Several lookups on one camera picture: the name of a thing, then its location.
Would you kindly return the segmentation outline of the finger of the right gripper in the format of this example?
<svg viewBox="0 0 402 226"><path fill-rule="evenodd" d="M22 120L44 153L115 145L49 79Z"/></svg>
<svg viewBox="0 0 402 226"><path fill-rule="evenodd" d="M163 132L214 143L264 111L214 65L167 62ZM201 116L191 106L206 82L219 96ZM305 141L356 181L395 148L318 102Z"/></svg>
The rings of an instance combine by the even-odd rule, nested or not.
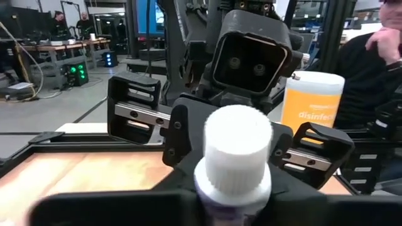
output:
<svg viewBox="0 0 402 226"><path fill-rule="evenodd" d="M282 157L293 143L293 130L285 125L272 122L273 137L271 140L269 162L277 167L282 165Z"/></svg>
<svg viewBox="0 0 402 226"><path fill-rule="evenodd" d="M186 97L174 102L168 129L163 133L165 165L174 167L189 153L197 158L203 156L204 123L215 110L214 105Z"/></svg>

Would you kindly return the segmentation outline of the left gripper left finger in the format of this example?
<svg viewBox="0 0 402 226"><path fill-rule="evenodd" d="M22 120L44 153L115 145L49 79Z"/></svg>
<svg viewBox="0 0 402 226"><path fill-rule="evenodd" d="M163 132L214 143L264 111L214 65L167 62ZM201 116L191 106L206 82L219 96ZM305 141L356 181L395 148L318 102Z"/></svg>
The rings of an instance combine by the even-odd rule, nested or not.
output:
<svg viewBox="0 0 402 226"><path fill-rule="evenodd" d="M30 226L202 226L194 169L179 164L152 190L48 196L31 210Z"/></svg>

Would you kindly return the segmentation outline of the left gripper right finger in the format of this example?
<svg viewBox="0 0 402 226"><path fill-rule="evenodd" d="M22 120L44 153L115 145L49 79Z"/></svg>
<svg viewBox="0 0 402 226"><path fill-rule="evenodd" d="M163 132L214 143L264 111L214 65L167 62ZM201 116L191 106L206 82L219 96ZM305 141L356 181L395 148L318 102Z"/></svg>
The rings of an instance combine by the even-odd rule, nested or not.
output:
<svg viewBox="0 0 402 226"><path fill-rule="evenodd" d="M324 195L323 176L274 175L269 226L402 226L400 196Z"/></svg>

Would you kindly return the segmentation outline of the yellow disinfecting wipes canister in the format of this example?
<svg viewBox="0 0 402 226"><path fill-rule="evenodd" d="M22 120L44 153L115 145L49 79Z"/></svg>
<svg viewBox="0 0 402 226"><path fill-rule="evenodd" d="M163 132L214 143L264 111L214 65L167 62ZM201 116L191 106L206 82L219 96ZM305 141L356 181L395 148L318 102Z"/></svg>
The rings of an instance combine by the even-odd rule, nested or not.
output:
<svg viewBox="0 0 402 226"><path fill-rule="evenodd" d="M297 132L305 122L332 127L345 79L324 72L295 71L286 79L281 124Z"/></svg>

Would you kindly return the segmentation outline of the computer tower blue lights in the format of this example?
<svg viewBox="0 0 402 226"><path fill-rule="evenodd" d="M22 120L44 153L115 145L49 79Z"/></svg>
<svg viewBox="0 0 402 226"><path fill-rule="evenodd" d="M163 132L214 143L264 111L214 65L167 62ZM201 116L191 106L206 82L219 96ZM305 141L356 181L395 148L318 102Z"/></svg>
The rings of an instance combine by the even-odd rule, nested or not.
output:
<svg viewBox="0 0 402 226"><path fill-rule="evenodd" d="M104 66L107 68L116 67L119 64L116 52L114 51L105 52L102 57L104 60Z"/></svg>

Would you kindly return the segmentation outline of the computer tower green lights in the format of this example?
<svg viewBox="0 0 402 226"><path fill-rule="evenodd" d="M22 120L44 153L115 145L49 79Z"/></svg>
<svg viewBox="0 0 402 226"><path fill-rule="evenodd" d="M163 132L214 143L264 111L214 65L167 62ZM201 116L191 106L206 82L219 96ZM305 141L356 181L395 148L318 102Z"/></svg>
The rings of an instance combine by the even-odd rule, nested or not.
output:
<svg viewBox="0 0 402 226"><path fill-rule="evenodd" d="M69 87L81 87L89 82L87 67L85 62L67 64L63 66L64 75Z"/></svg>

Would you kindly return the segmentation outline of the blue-lit monitor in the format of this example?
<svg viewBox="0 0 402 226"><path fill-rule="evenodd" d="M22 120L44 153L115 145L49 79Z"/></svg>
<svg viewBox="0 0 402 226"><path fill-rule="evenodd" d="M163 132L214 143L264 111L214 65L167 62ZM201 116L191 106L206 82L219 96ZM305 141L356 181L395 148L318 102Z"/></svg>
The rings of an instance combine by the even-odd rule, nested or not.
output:
<svg viewBox="0 0 402 226"><path fill-rule="evenodd" d="M149 23L149 36L163 38L165 34L164 13L159 8L157 0L136 0L136 36L145 37Z"/></svg>

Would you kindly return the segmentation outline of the person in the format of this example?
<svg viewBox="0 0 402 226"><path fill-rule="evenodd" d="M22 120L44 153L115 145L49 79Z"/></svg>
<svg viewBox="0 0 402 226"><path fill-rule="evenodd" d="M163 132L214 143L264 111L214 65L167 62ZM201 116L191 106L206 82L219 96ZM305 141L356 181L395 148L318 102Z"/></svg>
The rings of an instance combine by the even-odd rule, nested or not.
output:
<svg viewBox="0 0 402 226"><path fill-rule="evenodd" d="M90 34L95 33L95 28L89 16L86 12L82 12L81 19L77 22L76 27L79 31L79 35L83 40L89 40Z"/></svg>
<svg viewBox="0 0 402 226"><path fill-rule="evenodd" d="M56 40L66 40L70 36L64 14L61 11L55 11L54 13L50 34Z"/></svg>
<svg viewBox="0 0 402 226"><path fill-rule="evenodd" d="M345 78L334 127L357 129L375 120L402 84L402 0L379 0L382 28L349 40L337 56L335 73Z"/></svg>

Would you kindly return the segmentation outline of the wooden workbench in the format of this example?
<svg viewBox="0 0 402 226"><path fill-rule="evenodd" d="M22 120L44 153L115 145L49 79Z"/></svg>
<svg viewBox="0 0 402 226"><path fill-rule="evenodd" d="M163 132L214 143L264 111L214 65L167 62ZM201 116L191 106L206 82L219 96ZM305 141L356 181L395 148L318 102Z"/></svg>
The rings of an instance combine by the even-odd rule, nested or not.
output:
<svg viewBox="0 0 402 226"><path fill-rule="evenodd" d="M98 39L95 41L79 41L72 45L28 45L24 46L24 48L27 51L47 52L51 58L51 62L45 62L44 64L49 67L60 68L63 65L80 62L87 63L87 60L90 60L96 68L97 59L100 58L103 53L110 50L110 42L111 41L107 39ZM58 51L70 52L71 57L64 60L58 60Z"/></svg>

